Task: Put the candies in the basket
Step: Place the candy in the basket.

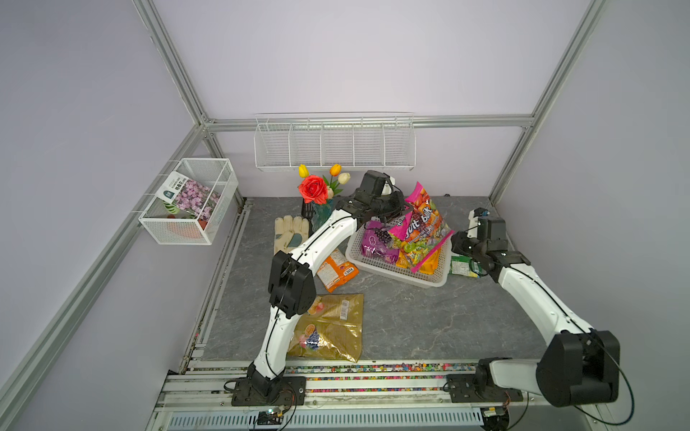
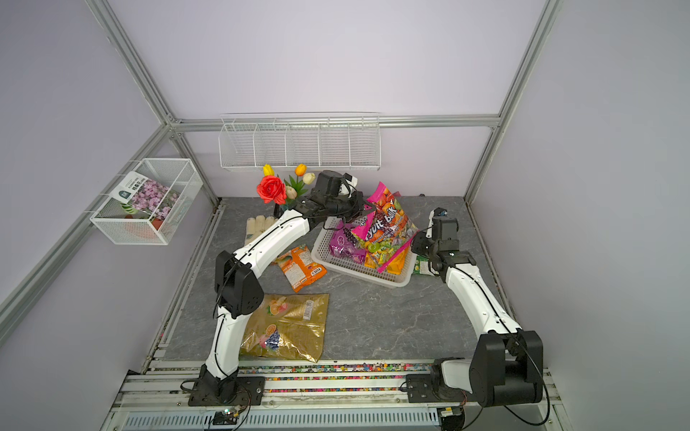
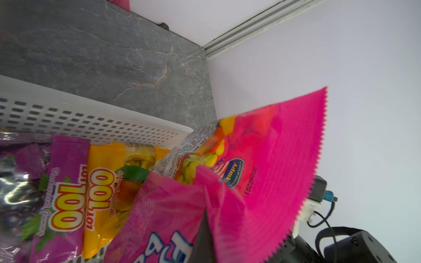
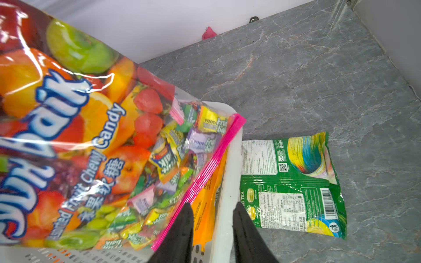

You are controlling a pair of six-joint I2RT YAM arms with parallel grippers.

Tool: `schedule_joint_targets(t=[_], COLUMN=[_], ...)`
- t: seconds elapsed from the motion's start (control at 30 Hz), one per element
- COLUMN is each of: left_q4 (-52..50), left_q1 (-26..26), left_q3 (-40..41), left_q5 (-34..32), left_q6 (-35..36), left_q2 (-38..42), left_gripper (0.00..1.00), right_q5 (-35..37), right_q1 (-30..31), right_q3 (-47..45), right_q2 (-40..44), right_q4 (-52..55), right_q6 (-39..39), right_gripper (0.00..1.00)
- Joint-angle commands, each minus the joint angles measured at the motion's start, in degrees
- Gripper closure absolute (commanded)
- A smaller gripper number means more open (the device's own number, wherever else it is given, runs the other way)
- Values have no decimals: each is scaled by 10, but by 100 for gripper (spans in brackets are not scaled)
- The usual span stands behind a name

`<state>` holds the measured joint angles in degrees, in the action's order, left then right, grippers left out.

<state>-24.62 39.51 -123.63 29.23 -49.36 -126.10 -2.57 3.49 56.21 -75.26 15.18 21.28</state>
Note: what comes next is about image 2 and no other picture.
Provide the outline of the purple grape candy bag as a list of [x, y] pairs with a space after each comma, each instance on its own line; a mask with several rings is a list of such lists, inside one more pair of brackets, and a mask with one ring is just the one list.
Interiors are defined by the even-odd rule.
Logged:
[[329, 250], [335, 258], [351, 260], [355, 264], [364, 265], [367, 251], [359, 243], [359, 237], [352, 232], [353, 228], [353, 224], [344, 224], [343, 221], [340, 221], [336, 228], [332, 229]]

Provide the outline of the gold candy bag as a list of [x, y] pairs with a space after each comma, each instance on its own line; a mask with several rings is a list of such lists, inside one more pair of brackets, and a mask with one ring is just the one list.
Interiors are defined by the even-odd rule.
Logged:
[[323, 355], [330, 296], [267, 295], [250, 317], [243, 356], [316, 363]]

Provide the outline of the yellow orange candy bag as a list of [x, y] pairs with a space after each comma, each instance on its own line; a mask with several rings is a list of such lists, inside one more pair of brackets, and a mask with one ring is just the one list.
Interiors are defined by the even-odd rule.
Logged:
[[377, 252], [367, 252], [365, 267], [377, 271], [379, 274], [401, 275], [410, 248], [380, 249]]

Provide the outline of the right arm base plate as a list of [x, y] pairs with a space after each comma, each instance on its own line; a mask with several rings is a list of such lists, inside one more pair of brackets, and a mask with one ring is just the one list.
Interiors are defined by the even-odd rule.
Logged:
[[406, 375], [402, 390], [410, 403], [462, 403], [475, 402], [476, 397], [469, 391], [450, 388], [442, 380], [431, 374]]

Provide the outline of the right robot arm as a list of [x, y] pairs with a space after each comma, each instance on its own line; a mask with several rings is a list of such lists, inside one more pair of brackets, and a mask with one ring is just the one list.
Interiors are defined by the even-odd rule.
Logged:
[[411, 243], [461, 303], [477, 338], [472, 357], [437, 362], [438, 396], [448, 399], [466, 391], [485, 408], [541, 402], [542, 339], [508, 315], [484, 283], [472, 255], [457, 246], [457, 240], [433, 240], [423, 233]]

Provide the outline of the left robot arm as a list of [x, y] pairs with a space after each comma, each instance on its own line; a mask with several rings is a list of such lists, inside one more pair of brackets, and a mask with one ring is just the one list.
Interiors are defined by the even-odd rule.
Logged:
[[199, 383], [212, 393], [233, 391], [246, 325], [264, 298], [260, 277], [278, 256], [330, 217], [359, 217], [363, 194], [330, 196], [313, 192], [294, 203], [278, 221], [248, 245], [217, 256], [217, 328]]

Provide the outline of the white plastic basket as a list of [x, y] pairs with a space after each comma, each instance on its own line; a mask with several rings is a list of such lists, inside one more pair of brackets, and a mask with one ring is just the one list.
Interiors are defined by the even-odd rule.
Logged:
[[417, 255], [411, 251], [408, 251], [405, 256], [404, 267], [400, 274], [379, 273], [377, 269], [368, 268], [364, 264], [357, 264], [352, 259], [332, 256], [329, 248], [330, 240], [332, 235], [336, 233], [335, 228], [339, 222], [339, 218], [329, 217], [323, 224], [311, 250], [314, 262], [323, 265], [329, 271], [339, 272], [383, 287], [398, 288], [408, 285], [417, 259]]

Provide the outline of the pink fruit candy bag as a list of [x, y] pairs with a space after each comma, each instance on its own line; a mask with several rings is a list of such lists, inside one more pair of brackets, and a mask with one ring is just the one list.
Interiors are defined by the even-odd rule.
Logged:
[[353, 228], [352, 232], [367, 252], [411, 248], [419, 229], [384, 183], [380, 182], [367, 199], [366, 209], [372, 212], [366, 215], [364, 224]]

